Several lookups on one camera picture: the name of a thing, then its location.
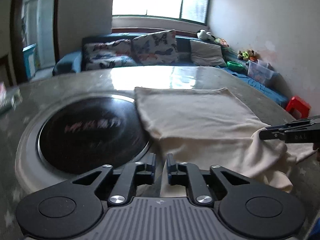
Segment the black round induction cooktop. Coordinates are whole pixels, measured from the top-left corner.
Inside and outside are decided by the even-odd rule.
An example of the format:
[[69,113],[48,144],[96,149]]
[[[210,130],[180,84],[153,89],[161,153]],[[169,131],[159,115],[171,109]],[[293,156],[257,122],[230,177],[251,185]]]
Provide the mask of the black round induction cooktop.
[[68,174],[104,164],[115,168],[141,158],[150,147],[133,98],[122,95],[72,102],[43,124],[37,139],[41,158]]

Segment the cream sweatshirt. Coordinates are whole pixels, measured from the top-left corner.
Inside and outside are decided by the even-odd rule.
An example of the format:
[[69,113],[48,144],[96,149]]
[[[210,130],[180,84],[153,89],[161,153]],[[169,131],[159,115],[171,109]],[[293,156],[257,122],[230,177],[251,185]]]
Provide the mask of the cream sweatshirt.
[[267,128],[227,88],[216,90],[135,88],[144,129],[164,155],[207,169],[220,165],[285,192],[289,175],[313,154],[311,144],[263,141]]

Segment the small plush toys pile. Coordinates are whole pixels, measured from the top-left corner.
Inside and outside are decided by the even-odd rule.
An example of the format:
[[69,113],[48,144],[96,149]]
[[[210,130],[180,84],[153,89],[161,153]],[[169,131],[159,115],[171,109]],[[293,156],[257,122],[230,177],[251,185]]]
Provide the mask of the small plush toys pile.
[[259,59],[259,54],[256,51],[248,49],[246,51],[238,51],[237,58],[243,61],[257,62]]

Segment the flat butterfly pillow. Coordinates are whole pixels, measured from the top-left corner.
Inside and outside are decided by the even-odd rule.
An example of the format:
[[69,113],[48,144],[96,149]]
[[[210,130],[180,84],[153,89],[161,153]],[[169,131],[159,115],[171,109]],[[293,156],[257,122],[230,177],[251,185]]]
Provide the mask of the flat butterfly pillow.
[[87,43],[84,45],[84,70],[137,66],[131,49],[131,41],[127,39]]

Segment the dark wooden door frame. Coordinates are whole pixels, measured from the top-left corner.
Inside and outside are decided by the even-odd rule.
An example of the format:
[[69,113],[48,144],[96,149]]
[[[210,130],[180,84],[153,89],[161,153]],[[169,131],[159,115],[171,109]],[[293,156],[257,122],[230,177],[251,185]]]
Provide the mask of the dark wooden door frame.
[[[17,84],[51,76],[54,52],[55,0],[11,0],[10,43]],[[35,76],[27,80],[23,48],[36,44]]]

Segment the light blue small cabinet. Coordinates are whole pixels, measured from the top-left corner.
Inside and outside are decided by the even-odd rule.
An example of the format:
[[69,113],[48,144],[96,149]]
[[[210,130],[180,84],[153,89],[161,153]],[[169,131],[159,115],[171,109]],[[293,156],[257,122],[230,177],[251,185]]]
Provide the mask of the light blue small cabinet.
[[36,44],[34,43],[24,47],[22,51],[27,80],[32,79],[36,73],[35,50]]

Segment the green plastic bowl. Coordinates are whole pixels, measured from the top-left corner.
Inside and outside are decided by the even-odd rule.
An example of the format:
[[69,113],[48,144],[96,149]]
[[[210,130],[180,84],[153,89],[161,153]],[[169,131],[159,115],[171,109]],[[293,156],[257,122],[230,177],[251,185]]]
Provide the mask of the green plastic bowl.
[[246,68],[242,64],[235,61],[227,61],[227,68],[234,72],[243,72],[244,70],[246,70]]

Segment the grey plain cushion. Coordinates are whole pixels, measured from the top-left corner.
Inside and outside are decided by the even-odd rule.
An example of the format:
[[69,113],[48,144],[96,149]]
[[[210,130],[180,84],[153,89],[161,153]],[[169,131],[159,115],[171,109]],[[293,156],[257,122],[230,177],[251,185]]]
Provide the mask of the grey plain cushion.
[[225,67],[222,50],[219,45],[191,40],[191,60],[198,66]]

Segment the colourful plush toy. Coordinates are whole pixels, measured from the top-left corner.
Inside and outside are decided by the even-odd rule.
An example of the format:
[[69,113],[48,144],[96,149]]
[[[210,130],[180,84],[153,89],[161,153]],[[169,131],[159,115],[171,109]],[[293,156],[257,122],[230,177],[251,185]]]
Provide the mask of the colourful plush toy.
[[223,46],[224,48],[228,48],[229,44],[227,43],[226,40],[224,40],[223,38],[216,38],[215,42],[220,44],[221,46]]

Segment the panda plush toy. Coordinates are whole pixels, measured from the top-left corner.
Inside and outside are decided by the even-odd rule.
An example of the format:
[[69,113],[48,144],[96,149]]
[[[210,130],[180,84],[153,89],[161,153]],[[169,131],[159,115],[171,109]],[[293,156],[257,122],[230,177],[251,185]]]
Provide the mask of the panda plush toy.
[[212,35],[212,33],[209,31],[205,31],[204,29],[199,30],[196,35],[199,40],[213,42],[215,41],[215,37]]

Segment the flat white box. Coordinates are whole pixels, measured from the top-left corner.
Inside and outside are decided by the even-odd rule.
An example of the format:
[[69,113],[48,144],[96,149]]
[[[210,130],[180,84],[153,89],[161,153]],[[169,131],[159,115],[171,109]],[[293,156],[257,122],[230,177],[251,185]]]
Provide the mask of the flat white box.
[[22,102],[21,91],[19,87],[8,88],[5,95],[1,95],[1,110],[0,114],[3,115],[13,108],[16,108]]

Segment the pink tissue box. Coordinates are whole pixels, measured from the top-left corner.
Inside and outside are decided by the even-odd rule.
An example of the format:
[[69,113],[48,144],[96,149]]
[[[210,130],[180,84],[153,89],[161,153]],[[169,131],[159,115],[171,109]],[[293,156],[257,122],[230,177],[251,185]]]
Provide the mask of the pink tissue box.
[[7,90],[4,82],[0,82],[0,107],[4,107],[7,97]]

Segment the upright butterfly pillow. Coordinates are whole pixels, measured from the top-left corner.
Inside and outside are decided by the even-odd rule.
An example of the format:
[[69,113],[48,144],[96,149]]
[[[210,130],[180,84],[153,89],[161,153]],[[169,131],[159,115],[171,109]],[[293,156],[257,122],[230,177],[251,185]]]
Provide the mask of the upright butterfly pillow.
[[179,61],[176,30],[135,37],[132,40],[132,48],[142,65],[172,64]]

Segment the red plastic stool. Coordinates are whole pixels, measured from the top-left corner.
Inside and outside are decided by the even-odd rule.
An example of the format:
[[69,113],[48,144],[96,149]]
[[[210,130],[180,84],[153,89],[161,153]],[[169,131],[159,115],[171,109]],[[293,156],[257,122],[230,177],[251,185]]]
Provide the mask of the red plastic stool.
[[311,105],[308,104],[299,96],[293,96],[289,100],[285,110],[290,114],[292,114],[294,111],[297,111],[300,113],[300,118],[305,119],[309,117],[309,114],[311,111]]

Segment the blue corner sofa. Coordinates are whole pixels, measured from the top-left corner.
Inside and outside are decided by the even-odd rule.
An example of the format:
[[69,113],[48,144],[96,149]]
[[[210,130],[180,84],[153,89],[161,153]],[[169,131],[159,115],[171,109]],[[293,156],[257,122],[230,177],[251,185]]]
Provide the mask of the blue corner sofa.
[[218,43],[179,36],[174,30],[115,33],[83,38],[79,50],[58,61],[53,75],[133,66],[216,67],[257,89],[279,106],[287,106],[289,99],[273,88],[276,72],[254,62],[239,67],[232,64]]

